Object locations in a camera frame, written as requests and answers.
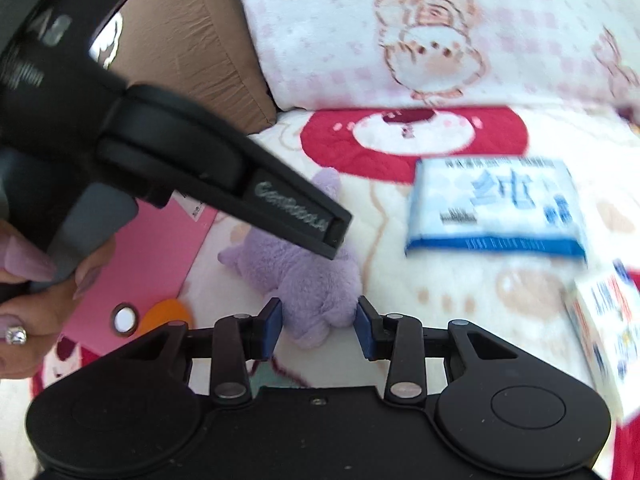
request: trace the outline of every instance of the pink fabric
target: pink fabric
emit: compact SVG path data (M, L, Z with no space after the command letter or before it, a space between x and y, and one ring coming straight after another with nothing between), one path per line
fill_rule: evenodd
M283 110L638 102L636 1L242 0Z
M116 253L69 320L65 335L97 354L130 341L111 329L120 303L140 317L156 303L177 297L216 211L206 208L198 221L171 200L164 209L140 203L138 216L116 234Z

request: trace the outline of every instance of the cartoon bear print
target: cartoon bear print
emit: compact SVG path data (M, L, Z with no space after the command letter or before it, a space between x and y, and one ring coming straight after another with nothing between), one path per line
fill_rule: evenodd
M56 345L44 357L42 368L31 379L31 395L37 396L44 388L71 375L97 358L98 356L90 350L65 336L60 336Z
M614 99L624 100L628 97L629 90L640 87L638 74L622 64L622 54L620 54L618 42L609 29L604 27L591 50L598 62L608 72L609 91Z
M487 72L469 36L478 15L474 0L376 0L374 6L386 65L414 100L462 97Z

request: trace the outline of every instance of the device handle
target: device handle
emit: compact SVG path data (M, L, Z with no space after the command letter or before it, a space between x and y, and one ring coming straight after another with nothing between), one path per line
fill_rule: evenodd
M10 148L0 150L0 189L0 216L56 264L50 282L0 283L0 303L65 281L138 213L128 194Z

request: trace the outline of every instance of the white box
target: white box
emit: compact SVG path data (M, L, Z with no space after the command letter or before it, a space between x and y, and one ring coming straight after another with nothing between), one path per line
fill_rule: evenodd
M618 260L579 276L565 305L598 393L623 424L640 410L640 293Z

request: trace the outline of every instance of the purple plush toy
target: purple plush toy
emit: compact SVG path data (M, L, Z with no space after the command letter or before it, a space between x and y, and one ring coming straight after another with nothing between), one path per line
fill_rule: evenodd
M334 168L319 171L313 184L335 199L340 176ZM301 348L321 345L332 326L353 323L362 294L360 270L343 244L335 260L327 260L260 229L251 228L244 242L218 255L265 300L280 298L284 327Z

